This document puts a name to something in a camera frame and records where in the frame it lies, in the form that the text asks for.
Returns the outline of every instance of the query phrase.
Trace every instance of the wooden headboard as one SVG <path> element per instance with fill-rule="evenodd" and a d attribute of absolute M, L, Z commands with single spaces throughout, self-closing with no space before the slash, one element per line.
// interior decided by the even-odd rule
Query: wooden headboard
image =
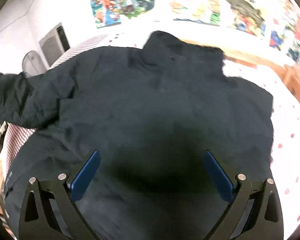
<path fill-rule="evenodd" d="M 205 44 L 197 41 L 183 41 L 200 46 L 211 46 L 210 44 Z M 225 54 L 225 59 L 240 63 L 248 67 L 256 67 L 257 65 L 265 65 L 270 67 L 280 77 L 284 85 L 300 103 L 300 65 L 298 63 L 295 63 L 293 66 L 280 66 L 268 59 L 256 55 L 240 52 L 231 48 L 220 48 Z"/>

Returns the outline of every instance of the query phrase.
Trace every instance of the metal pin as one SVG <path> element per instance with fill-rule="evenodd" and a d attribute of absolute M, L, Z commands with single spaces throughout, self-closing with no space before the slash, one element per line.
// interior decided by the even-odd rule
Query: metal pin
<path fill-rule="evenodd" d="M 239 174 L 238 175 L 238 179 L 239 180 L 245 180 L 247 177 L 246 177 L 246 175 L 244 175 L 244 174 Z"/>
<path fill-rule="evenodd" d="M 269 184 L 274 184 L 274 181 L 271 178 L 267 179 L 267 181 L 268 181 Z"/>
<path fill-rule="evenodd" d="M 66 174 L 64 174 L 64 173 L 61 173 L 61 174 L 58 176 L 58 179 L 60 179 L 60 180 L 64 180 L 66 177 L 67 177 L 67 175 L 66 175 Z"/>
<path fill-rule="evenodd" d="M 35 177 L 32 177 L 32 178 L 29 179 L 29 182 L 30 182 L 31 184 L 34 184 L 35 181 L 36 181 L 36 178 L 35 178 Z"/>

